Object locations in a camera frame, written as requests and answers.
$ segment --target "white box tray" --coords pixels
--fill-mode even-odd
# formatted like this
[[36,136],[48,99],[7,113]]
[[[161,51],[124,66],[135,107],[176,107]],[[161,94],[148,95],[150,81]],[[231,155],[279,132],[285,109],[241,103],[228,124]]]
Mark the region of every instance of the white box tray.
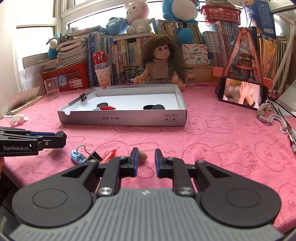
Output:
[[[93,110],[103,102],[116,110]],[[165,110],[143,110],[145,105],[157,104]],[[184,126],[187,110],[177,85],[123,85],[94,88],[85,101],[76,98],[58,115],[62,124]]]

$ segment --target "white bunny plush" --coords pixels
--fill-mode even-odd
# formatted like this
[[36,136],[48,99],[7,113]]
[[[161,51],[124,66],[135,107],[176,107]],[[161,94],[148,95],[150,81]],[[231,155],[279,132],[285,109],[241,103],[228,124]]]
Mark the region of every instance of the white bunny plush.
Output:
[[127,34],[142,34],[151,32],[151,19],[147,18],[149,7],[147,0],[141,0],[132,4],[125,4],[126,20],[129,27],[126,29]]

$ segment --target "smartphone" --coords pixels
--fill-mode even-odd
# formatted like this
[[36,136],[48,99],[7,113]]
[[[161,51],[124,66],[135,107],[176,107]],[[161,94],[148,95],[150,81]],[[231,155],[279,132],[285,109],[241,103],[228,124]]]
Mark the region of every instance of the smartphone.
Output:
[[223,77],[218,98],[221,101],[257,110],[267,100],[268,88],[264,85]]

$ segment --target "small jar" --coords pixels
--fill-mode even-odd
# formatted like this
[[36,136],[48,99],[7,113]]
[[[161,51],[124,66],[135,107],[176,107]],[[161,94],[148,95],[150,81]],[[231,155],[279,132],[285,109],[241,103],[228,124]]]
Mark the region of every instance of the small jar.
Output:
[[186,86],[192,87],[195,86],[195,77],[196,73],[193,69],[185,69],[185,84]]

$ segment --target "grid paper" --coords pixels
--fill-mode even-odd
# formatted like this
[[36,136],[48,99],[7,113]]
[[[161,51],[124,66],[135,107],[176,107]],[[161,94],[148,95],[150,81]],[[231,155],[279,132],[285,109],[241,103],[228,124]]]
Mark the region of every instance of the grid paper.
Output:
[[49,58],[48,53],[40,53],[40,54],[24,57],[22,59],[22,64],[23,64],[24,69],[25,69],[25,68],[37,65],[38,61],[40,61],[40,60],[45,60],[45,59],[48,59],[48,58]]

